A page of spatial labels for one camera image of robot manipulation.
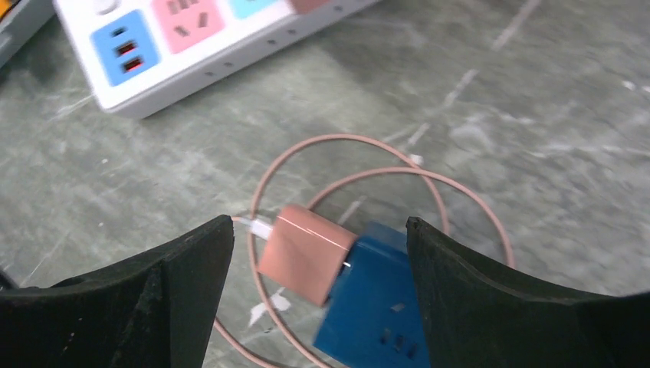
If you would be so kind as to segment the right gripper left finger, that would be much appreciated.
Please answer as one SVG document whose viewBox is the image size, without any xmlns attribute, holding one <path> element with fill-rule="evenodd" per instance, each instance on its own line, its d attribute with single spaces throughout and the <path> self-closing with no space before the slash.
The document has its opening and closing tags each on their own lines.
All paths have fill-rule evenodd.
<svg viewBox="0 0 650 368">
<path fill-rule="evenodd" d="M 1 293 L 3 367 L 200 367 L 234 248 L 231 217 L 51 287 Z"/>
</svg>

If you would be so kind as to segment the small pink charger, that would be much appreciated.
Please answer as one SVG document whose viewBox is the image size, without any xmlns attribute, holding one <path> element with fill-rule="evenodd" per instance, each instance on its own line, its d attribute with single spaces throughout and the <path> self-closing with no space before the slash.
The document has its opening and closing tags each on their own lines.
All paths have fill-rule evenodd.
<svg viewBox="0 0 650 368">
<path fill-rule="evenodd" d="M 355 240 L 344 227 L 288 205 L 272 225 L 257 271 L 321 307 Z"/>
</svg>

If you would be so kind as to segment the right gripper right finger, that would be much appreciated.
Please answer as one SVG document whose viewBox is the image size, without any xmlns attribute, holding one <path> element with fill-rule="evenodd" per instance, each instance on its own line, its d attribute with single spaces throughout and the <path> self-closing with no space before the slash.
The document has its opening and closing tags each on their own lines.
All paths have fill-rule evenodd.
<svg viewBox="0 0 650 368">
<path fill-rule="evenodd" d="M 424 220 L 407 249 L 433 367 L 647 367 L 649 294 L 553 284 L 478 253 Z"/>
</svg>

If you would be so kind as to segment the grey tool case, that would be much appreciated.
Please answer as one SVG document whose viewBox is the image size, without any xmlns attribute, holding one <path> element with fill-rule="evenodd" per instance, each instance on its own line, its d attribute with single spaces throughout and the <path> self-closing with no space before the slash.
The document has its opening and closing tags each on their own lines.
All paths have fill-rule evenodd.
<svg viewBox="0 0 650 368">
<path fill-rule="evenodd" d="M 53 16 L 52 0 L 1 0 L 1 67 Z"/>
</svg>

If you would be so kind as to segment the white power strip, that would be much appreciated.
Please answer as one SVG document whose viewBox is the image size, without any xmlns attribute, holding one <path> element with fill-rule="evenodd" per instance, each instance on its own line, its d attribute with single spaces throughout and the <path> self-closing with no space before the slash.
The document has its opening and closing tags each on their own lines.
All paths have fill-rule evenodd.
<svg viewBox="0 0 650 368">
<path fill-rule="evenodd" d="M 54 9 L 98 106 L 142 119 L 372 3 L 333 0 L 305 15 L 287 0 L 58 0 Z"/>
</svg>

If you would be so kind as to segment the blue cube adapter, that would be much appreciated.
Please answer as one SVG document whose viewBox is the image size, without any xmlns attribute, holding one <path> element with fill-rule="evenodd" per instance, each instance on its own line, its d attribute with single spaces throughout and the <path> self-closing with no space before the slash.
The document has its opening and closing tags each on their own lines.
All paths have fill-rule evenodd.
<svg viewBox="0 0 650 368">
<path fill-rule="evenodd" d="M 370 222 L 330 292 L 315 348 L 348 367 L 429 367 L 404 233 Z"/>
</svg>

